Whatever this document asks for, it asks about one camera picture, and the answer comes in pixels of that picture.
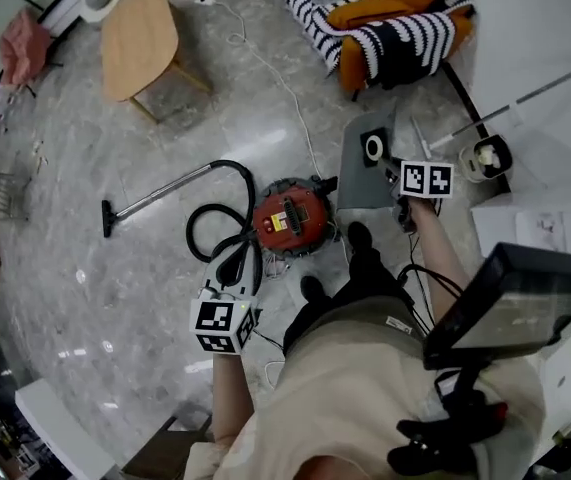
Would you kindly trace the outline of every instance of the marble floor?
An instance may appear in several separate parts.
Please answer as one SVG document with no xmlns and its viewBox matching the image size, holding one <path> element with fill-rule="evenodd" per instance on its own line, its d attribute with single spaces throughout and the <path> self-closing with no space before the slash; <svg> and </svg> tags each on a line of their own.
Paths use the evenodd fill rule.
<svg viewBox="0 0 571 480">
<path fill-rule="evenodd" d="M 210 408 L 211 356 L 188 332 L 189 300 L 205 265 L 186 246 L 185 223 L 208 202 L 243 212 L 246 195 L 241 179 L 221 169 L 138 213 L 108 240 L 102 235 L 101 199 L 123 208 L 217 158 L 246 165 L 259 188 L 279 177 L 313 174 L 290 93 L 245 45 L 227 41 L 240 31 L 238 19 L 222 6 L 171 1 L 182 55 L 190 70 L 212 83 L 211 97 L 174 74 L 164 75 L 142 95 L 162 118 L 158 126 L 130 105 L 106 100 L 100 30 L 81 24 L 56 54 L 64 67 L 44 73 L 34 87 L 36 99 L 20 95 L 0 139 L 0 170 L 32 177 L 25 200 L 29 222 L 0 223 L 2 346 L 19 382 L 46 378 L 120 465 L 172 413 L 188 428 Z M 220 1 L 244 18 L 256 51 L 298 96 L 325 176 L 338 173 L 344 126 L 363 112 L 390 106 L 394 98 L 400 108 L 393 148 L 398 156 L 423 159 L 410 113 L 432 140 L 469 121 L 441 72 L 393 91 L 373 88 L 352 103 L 336 76 L 326 76 L 282 0 Z M 442 158 L 454 162 L 460 146 L 445 149 Z M 470 273 L 480 255 L 468 209 L 495 190 L 458 177 L 456 196 L 443 206 L 442 221 Z M 355 218 L 370 225 L 392 270 L 408 261 L 407 236 L 388 210 L 338 215 L 343 228 Z M 197 241 L 211 248 L 235 231 L 229 219 L 212 215 L 199 223 Z M 263 283 L 262 333 L 282 340 L 301 304 L 298 276 L 310 269 L 329 291 L 337 289 L 346 276 L 340 244 Z M 420 301 L 414 279 L 408 289 Z M 264 365 L 278 359 L 272 345 L 257 336 L 250 340 L 244 362 L 258 403 L 270 392 Z M 272 382 L 278 370 L 269 369 Z"/>
</svg>

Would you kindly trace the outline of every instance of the wooden table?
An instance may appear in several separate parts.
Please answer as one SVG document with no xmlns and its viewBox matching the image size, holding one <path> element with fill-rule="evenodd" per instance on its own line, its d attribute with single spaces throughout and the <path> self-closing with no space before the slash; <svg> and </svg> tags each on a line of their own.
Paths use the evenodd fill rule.
<svg viewBox="0 0 571 480">
<path fill-rule="evenodd" d="M 101 54 L 105 95 L 128 100 L 153 123 L 158 120 L 136 95 L 168 69 L 199 89 L 210 88 L 178 60 L 179 38 L 167 0 L 121 0 L 103 24 Z"/>
</svg>

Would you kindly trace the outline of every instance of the shoe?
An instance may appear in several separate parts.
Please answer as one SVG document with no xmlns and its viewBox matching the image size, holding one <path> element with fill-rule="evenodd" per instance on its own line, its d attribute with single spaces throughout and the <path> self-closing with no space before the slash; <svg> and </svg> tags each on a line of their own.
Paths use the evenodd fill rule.
<svg viewBox="0 0 571 480">
<path fill-rule="evenodd" d="M 314 276 L 301 279 L 301 293 L 307 302 L 314 302 L 327 297 L 321 282 Z"/>
<path fill-rule="evenodd" d="M 354 221 L 347 228 L 347 239 L 354 252 L 372 248 L 372 234 L 362 222 Z"/>
</svg>

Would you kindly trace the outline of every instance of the table leg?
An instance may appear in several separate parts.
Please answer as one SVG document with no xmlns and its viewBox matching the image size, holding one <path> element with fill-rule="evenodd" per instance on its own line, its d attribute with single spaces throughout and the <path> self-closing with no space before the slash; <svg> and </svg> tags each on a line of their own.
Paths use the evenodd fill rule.
<svg viewBox="0 0 571 480">
<path fill-rule="evenodd" d="M 134 105 L 147 119 L 149 119 L 152 123 L 158 124 L 158 119 L 154 117 L 149 110 L 147 110 L 140 101 L 138 101 L 134 96 L 128 99 L 128 101 Z"/>
<path fill-rule="evenodd" d="M 172 60 L 171 66 L 174 69 L 174 71 L 176 71 L 179 75 L 185 77 L 200 90 L 205 91 L 207 93 L 212 92 L 212 90 L 206 84 L 204 84 L 198 78 L 196 78 L 193 75 L 190 75 L 187 71 L 185 71 L 176 59 Z"/>
</svg>

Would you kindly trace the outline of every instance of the striped blanket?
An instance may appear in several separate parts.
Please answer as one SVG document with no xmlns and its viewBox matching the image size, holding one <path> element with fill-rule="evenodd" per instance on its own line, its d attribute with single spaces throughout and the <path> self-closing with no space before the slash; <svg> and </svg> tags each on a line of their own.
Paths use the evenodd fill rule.
<svg viewBox="0 0 571 480">
<path fill-rule="evenodd" d="M 358 0 L 318 4 L 315 0 L 286 0 L 325 60 L 329 72 L 338 65 L 345 36 L 351 36 L 360 44 L 367 61 L 370 85 L 389 76 L 389 66 L 386 63 L 391 59 L 392 50 L 398 66 L 399 48 L 405 54 L 403 61 L 406 61 L 406 66 L 411 65 L 412 74 L 407 75 L 409 78 L 418 79 L 433 74 L 448 55 L 454 39 L 456 29 L 448 14 L 472 4 L 472 0 L 435 0 L 428 9 L 429 12 L 372 22 L 353 30 L 338 30 L 327 22 L 327 16 L 332 10 L 355 1 Z M 413 58 L 405 59 L 407 54 Z"/>
</svg>

